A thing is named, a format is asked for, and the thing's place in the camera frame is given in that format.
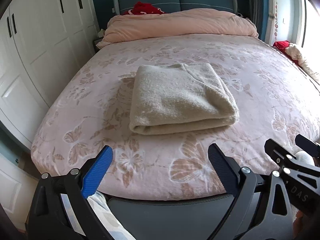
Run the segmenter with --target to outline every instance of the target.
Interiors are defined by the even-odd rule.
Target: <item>folded towel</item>
[[[236,102],[210,64],[138,68],[131,131],[167,134],[231,125],[238,120]]]

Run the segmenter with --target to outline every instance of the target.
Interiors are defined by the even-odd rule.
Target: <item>bed frame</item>
[[[219,11],[238,13],[237,0],[113,0],[114,12],[116,15],[123,14],[125,11],[132,9],[138,1],[151,3],[166,13],[193,8],[212,8]]]

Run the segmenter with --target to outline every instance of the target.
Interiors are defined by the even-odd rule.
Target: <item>white wardrobe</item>
[[[92,0],[13,0],[0,19],[0,121],[26,147],[97,31]]]

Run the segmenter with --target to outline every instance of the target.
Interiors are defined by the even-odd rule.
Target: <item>red pillow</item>
[[[152,6],[151,3],[142,3],[137,2],[133,9],[124,12],[123,15],[134,14],[134,15],[142,15],[142,14],[164,14],[164,11],[161,11],[160,8],[156,8]]]
[[[273,47],[276,47],[279,51],[281,51],[284,55],[287,56],[290,60],[292,60],[296,65],[298,64],[298,60],[293,60],[288,54],[286,54],[285,49],[289,47],[290,42],[289,41],[276,41],[273,44]]]

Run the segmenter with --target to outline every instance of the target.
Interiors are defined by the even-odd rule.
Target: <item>pink bedspread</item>
[[[177,62],[210,63],[233,94],[234,125],[167,135],[132,133],[129,112],[137,68]],[[40,172],[66,174],[107,144],[114,159],[99,190],[149,200],[223,193],[207,149],[217,143],[240,166],[269,174],[278,166],[264,153],[273,138],[291,153],[295,135],[315,141],[319,92],[286,57],[253,37],[189,34],[108,45],[73,78],[36,134],[32,160]]]
[[[198,8],[168,14],[118,15],[108,22],[99,48],[121,41],[177,36],[190,33],[258,37],[250,20],[225,11]]]

